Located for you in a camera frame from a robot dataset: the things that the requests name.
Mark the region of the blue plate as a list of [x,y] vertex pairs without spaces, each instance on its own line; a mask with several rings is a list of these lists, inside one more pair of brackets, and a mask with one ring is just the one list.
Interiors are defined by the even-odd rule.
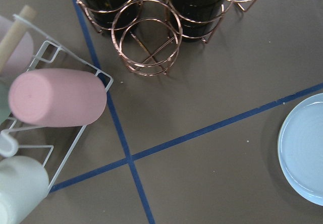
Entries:
[[277,152],[289,185],[322,206],[322,93],[297,104],[279,131]]

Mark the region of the middle dark wine bottle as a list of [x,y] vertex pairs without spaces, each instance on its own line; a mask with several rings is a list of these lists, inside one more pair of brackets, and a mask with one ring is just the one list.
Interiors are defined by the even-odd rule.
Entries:
[[224,0],[170,0],[181,22],[185,42],[201,40],[211,32]]

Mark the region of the dark wine bottle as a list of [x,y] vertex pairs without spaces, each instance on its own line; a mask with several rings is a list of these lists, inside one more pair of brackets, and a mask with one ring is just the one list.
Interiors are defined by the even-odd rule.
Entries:
[[181,22],[185,42],[201,40],[211,32],[224,0],[170,0]]
[[134,0],[76,0],[87,19],[98,33],[114,28],[125,29],[138,18],[139,9]]

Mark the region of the pink cup on rack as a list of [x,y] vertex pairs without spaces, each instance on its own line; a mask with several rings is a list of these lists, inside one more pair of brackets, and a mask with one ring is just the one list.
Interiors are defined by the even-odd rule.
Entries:
[[93,73],[38,69],[10,86],[9,106],[22,122],[44,127],[76,127],[95,122],[106,106],[106,90]]

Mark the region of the front dark wine bottle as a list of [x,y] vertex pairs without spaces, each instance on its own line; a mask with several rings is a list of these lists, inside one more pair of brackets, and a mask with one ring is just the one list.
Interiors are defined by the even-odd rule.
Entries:
[[125,29],[138,18],[139,9],[134,0],[76,0],[87,19],[98,33],[114,28]]

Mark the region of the pale pink cup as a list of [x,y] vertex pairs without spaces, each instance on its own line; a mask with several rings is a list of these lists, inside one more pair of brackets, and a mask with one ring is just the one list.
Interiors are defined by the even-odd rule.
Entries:
[[33,52],[33,39],[26,32],[1,71],[1,77],[13,78],[24,73],[29,66]]

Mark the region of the green cup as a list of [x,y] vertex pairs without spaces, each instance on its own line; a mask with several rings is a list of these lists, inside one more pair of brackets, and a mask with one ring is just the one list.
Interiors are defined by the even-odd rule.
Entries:
[[0,123],[2,124],[11,114],[11,109],[9,107],[9,102],[8,102],[8,96],[9,96],[9,86],[7,83],[1,79],[1,84],[0,84],[0,110],[1,110],[1,118],[0,118]]

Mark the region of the white cup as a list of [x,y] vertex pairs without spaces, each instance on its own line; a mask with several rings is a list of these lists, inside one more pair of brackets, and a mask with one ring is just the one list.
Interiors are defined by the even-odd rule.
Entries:
[[44,166],[27,156],[1,161],[1,223],[21,223],[48,195]]

